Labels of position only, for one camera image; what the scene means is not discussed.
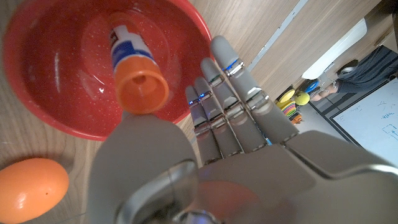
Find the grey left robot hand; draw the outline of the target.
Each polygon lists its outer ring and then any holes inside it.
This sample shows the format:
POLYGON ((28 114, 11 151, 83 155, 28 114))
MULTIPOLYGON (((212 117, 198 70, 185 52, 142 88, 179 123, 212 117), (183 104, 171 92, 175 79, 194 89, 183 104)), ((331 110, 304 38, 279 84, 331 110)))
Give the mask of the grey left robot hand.
POLYGON ((223 36, 186 92, 203 139, 123 113, 99 148, 90 223, 396 223, 397 168, 318 131, 299 133, 223 36))

